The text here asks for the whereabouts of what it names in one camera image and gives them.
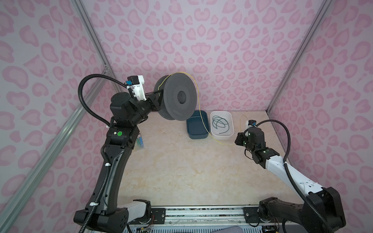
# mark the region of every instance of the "pink heart pattern wallpaper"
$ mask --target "pink heart pattern wallpaper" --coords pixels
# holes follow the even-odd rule
[[[92,103],[92,110],[110,120],[110,98],[115,94],[107,81]],[[62,152],[30,198],[9,233],[78,232],[75,211],[84,209],[96,186],[103,159],[106,125],[85,114]]]
[[[373,229],[372,12],[337,0],[270,113],[289,128],[293,165],[341,195],[343,233]]]
[[[205,110],[263,110],[321,0],[83,0],[117,78],[184,71]]]
[[[69,0],[0,6],[2,211],[78,106],[80,79],[103,67]]]

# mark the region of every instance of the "white plastic bin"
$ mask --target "white plastic bin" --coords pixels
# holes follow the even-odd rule
[[[217,140],[228,140],[234,134],[232,114],[227,111],[212,111],[210,114],[211,134]]]

